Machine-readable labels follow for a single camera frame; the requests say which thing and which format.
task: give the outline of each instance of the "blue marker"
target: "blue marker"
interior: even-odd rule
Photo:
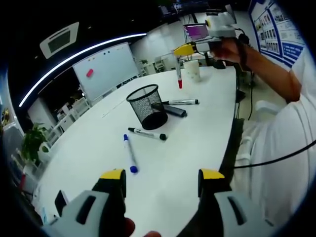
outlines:
[[[124,134],[124,146],[125,146],[125,149],[128,152],[129,160],[131,161],[131,166],[129,168],[130,172],[137,173],[138,172],[138,168],[137,168],[137,165],[136,165],[135,156],[133,154],[132,147],[130,145],[128,136],[126,134]]]

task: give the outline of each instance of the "black mesh pencil holder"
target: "black mesh pencil holder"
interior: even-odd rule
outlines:
[[[168,116],[158,93],[158,85],[141,87],[130,93],[126,100],[131,104],[144,129],[156,129],[167,122]]]

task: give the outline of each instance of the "green plant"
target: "green plant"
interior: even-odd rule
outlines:
[[[22,156],[26,160],[31,160],[34,162],[39,162],[40,146],[43,142],[46,142],[44,137],[44,132],[46,131],[45,127],[39,127],[40,123],[34,124],[33,128],[25,133],[22,142]],[[47,153],[48,148],[42,146],[42,151]]]

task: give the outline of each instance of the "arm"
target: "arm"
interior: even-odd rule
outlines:
[[[246,45],[244,48],[247,54],[246,64],[254,73],[286,101],[299,100],[302,86],[293,71],[287,72],[253,48]],[[215,59],[240,62],[237,47],[232,39],[224,39],[221,48],[215,49],[212,54]]]

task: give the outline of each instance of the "floor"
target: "floor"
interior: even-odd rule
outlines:
[[[250,120],[256,119],[256,111],[254,109],[255,104],[259,100],[269,101],[279,106],[285,106],[285,100],[280,97],[276,92],[274,92],[266,83],[264,83],[258,76],[254,77],[255,87],[253,88],[252,96],[253,96],[253,112]],[[251,111],[251,103],[250,103],[250,94],[251,90],[248,86],[250,82],[250,75],[243,78],[240,83],[240,90],[246,93],[246,98],[244,98],[240,103],[239,108],[239,118],[248,119],[250,111]],[[269,120],[273,118],[273,115],[270,114],[260,114],[260,120]]]

